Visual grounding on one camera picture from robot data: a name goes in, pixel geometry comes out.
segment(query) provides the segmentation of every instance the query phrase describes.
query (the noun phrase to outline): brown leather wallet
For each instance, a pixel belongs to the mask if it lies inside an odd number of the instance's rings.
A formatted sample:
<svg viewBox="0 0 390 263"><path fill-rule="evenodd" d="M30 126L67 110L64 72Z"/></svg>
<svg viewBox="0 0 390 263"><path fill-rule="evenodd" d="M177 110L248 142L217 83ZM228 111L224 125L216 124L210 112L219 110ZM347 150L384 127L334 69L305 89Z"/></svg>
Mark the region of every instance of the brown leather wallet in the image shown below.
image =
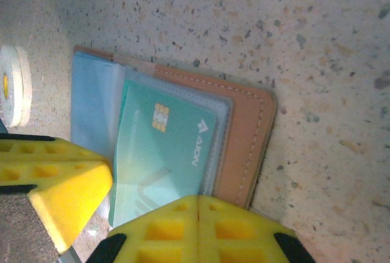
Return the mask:
<svg viewBox="0 0 390 263"><path fill-rule="evenodd" d="M225 137L223 163L214 181L213 196L248 208L276 112L274 95L265 89L242 86L223 79L169 68L126 55L75 47L156 78L229 97L233 101L230 130Z"/></svg>

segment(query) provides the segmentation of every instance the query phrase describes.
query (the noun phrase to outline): credit card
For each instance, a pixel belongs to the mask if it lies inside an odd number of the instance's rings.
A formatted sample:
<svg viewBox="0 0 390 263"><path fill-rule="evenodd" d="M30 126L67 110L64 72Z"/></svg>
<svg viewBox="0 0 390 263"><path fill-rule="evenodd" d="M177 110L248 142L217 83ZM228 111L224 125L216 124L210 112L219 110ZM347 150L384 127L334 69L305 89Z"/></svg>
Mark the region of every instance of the credit card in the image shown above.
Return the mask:
<svg viewBox="0 0 390 263"><path fill-rule="evenodd" d="M165 82L164 80L155 79L140 72L128 70L126 79L143 83L150 88L157 89L178 97L184 101L191 102L206 110L214 112L216 115L215 134L211 143L210 153L206 165L205 174L199 189L200 195L211 195L218 166L223 162L223 141L228 132L230 111L233 107L232 101L227 97L217 96L193 88L176 85Z"/></svg>
<svg viewBox="0 0 390 263"><path fill-rule="evenodd" d="M110 199L113 227L197 194L216 116L190 102L126 81Z"/></svg>

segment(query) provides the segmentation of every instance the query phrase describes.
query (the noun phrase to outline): aion logo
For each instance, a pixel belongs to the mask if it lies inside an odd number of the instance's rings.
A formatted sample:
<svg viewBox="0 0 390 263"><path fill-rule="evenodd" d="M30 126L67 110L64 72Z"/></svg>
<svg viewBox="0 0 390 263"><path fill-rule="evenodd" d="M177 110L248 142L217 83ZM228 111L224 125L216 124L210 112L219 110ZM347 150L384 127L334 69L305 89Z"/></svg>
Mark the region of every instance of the aion logo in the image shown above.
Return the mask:
<svg viewBox="0 0 390 263"><path fill-rule="evenodd" d="M199 129L199 135L197 136L197 139L196 139L193 162L192 162L193 166L196 166L196 167L197 167L197 164L199 162L200 152L202 151L202 143L203 143L203 140L200 137L200 134L203 132L206 132L208 130L207 124L203 119L201 120L200 123L198 123L197 127Z"/></svg>

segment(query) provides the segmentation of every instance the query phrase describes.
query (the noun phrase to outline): white round object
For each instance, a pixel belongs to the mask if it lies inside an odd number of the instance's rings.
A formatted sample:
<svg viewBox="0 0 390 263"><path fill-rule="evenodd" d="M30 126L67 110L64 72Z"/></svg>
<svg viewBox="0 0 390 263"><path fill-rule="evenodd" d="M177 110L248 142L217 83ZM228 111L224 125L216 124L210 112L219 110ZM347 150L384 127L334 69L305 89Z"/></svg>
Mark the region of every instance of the white round object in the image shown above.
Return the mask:
<svg viewBox="0 0 390 263"><path fill-rule="evenodd" d="M23 79L18 51L14 47L3 46L0 50L0 78L5 125L14 127L20 124L23 112Z"/></svg>
<svg viewBox="0 0 390 263"><path fill-rule="evenodd" d="M26 126L30 120L31 103L32 103L32 82L29 59L26 51L22 47L15 47L20 62L20 68L22 72L23 81L23 107L22 107L22 119L20 120L20 126Z"/></svg>

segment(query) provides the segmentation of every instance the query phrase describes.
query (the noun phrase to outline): countertop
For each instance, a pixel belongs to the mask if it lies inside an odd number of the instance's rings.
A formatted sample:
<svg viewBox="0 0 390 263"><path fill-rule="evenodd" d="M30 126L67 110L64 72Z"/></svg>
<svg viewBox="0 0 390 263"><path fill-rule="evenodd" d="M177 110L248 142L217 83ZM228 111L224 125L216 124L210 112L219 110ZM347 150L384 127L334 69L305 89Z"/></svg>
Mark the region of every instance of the countertop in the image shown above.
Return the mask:
<svg viewBox="0 0 390 263"><path fill-rule="evenodd" d="M69 139L73 46L207 68L275 92L251 210L318 262L390 262L390 0L0 0L32 70L29 124Z"/></svg>

